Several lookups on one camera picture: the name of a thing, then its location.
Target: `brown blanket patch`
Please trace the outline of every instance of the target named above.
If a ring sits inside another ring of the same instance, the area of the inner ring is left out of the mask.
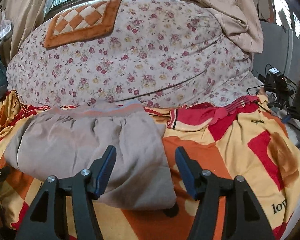
[[[45,48],[110,34],[122,0],[96,0],[57,14],[50,22]]]

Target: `curtain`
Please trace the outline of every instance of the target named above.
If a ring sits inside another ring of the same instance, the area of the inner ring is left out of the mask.
[[[216,17],[226,36],[246,52],[262,53],[263,33],[253,0],[191,0]]]
[[[43,23],[44,15],[52,2],[53,0],[2,0],[6,19],[11,20],[14,25],[12,38],[1,48],[1,55],[6,64],[18,53],[31,31]]]

